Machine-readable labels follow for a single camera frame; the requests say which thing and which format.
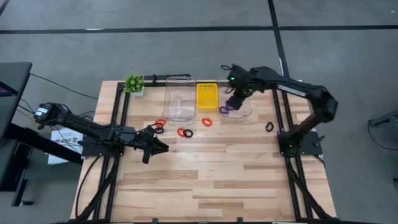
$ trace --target wooden tabletop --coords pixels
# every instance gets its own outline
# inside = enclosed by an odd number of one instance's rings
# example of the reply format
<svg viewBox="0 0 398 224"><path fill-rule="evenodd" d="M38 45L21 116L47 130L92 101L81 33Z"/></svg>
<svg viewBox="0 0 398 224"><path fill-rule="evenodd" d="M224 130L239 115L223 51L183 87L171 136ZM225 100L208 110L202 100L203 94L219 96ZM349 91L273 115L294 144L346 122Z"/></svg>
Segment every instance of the wooden tabletop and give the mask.
<svg viewBox="0 0 398 224"><path fill-rule="evenodd" d="M103 82L95 122L110 122L117 83ZM164 96L165 87L146 87L144 97L132 97L126 126L141 129L161 118ZM282 97L279 99L284 112ZM309 115L306 99L289 95L289 102L295 123ZM127 147L119 166L111 221L149 222L159 218L161 222L226 222L236 217L246 221L295 220L285 162L279 154L272 92L255 93L250 104L252 114L238 124L220 122L218 111L197 110L195 122L184 126L193 130L191 139L177 135L179 126L166 124L165 133L158 137L170 146L170 152L151 157L149 164L141 162L142 151ZM202 118L212 119L213 125L202 125ZM268 133L265 125L270 121L275 128ZM93 160L84 161L79 185ZM102 160L83 185L79 213L97 191ZM335 216L323 164L313 156L302 156L302 161L309 191L327 213ZM297 192L304 217L302 194L299 189ZM100 218L104 217L107 197L105 192ZM75 217L74 208L71 217Z"/></svg>

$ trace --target gray carpet floor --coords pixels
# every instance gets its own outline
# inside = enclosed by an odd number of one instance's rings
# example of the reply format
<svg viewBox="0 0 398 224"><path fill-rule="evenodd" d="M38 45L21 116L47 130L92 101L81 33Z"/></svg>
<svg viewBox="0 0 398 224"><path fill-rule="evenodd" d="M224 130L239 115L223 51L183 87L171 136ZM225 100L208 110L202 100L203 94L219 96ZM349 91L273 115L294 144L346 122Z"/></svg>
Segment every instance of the gray carpet floor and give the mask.
<svg viewBox="0 0 398 224"><path fill-rule="evenodd" d="M393 0L274 2L280 26L398 24ZM271 25L264 0L10 0L0 15L0 30ZM325 85L340 103L336 119L317 128L326 136L322 148L338 216L396 223L398 189L392 178L398 177L398 152L377 147L367 124L398 109L398 30L281 31L281 36L290 76ZM32 73L92 96L103 80L121 80L131 70L204 79L217 77L220 65L236 63L281 72L271 30L0 34L0 62L23 61L33 63ZM30 77L22 98L34 109L47 101L65 103L75 113L96 106L95 100L36 77ZM14 122L37 127L19 113ZM398 148L390 127L371 131L381 144ZM29 182L24 198L35 200L31 207L11 208L12 194L0 192L0 223L67 220L77 180L78 172L75 179Z"/></svg>

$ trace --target yellow object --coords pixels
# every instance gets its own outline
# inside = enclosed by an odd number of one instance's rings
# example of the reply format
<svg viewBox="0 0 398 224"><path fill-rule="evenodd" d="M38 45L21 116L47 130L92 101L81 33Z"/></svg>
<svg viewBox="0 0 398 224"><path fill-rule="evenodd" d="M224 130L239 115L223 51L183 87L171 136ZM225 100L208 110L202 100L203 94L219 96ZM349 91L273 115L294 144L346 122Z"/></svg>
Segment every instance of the yellow object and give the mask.
<svg viewBox="0 0 398 224"><path fill-rule="evenodd" d="M218 109L218 90L215 83L197 84L197 106L201 110Z"/></svg>

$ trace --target red rubber band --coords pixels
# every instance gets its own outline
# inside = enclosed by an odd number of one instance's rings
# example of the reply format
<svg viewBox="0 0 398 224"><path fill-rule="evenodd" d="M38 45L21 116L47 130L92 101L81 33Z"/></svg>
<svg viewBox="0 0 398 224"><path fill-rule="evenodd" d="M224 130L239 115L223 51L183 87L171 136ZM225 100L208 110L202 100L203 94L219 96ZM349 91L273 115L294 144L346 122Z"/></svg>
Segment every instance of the red rubber band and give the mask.
<svg viewBox="0 0 398 224"><path fill-rule="evenodd" d="M212 122L210 119L208 119L208 118L203 118L203 119L201 120L201 122L202 122L203 125L206 126L206 127L210 127L210 126L213 124L213 122Z"/></svg>
<svg viewBox="0 0 398 224"><path fill-rule="evenodd" d="M183 133L181 133L181 131L184 131L184 129L183 129L183 128L178 128L178 129L177 129L177 134L178 134L179 136L181 136L181 137L184 138L185 136L184 136Z"/></svg>
<svg viewBox="0 0 398 224"><path fill-rule="evenodd" d="M160 119L158 119L158 120L155 121L155 124L156 124L156 126L157 126L158 128L161 128L162 126L164 126L164 125L166 124L166 120L163 119L163 118L160 118Z"/></svg>

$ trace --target transparent container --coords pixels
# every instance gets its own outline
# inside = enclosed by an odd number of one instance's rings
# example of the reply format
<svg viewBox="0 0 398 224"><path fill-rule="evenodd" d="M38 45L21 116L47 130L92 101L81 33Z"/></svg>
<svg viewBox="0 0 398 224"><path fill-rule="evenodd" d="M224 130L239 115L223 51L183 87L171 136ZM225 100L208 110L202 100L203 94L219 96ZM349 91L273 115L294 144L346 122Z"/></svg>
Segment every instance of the transparent container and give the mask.
<svg viewBox="0 0 398 224"><path fill-rule="evenodd" d="M192 77L166 79L163 117L169 124L190 124L196 115L197 82Z"/></svg>
<svg viewBox="0 0 398 224"><path fill-rule="evenodd" d="M252 113L250 107L250 100L246 98L240 109L234 110L227 105L227 100L233 96L233 91L228 88L227 75L220 76L217 79L218 86L218 111L220 114L220 121L222 122L243 122L247 120L248 116Z"/></svg>

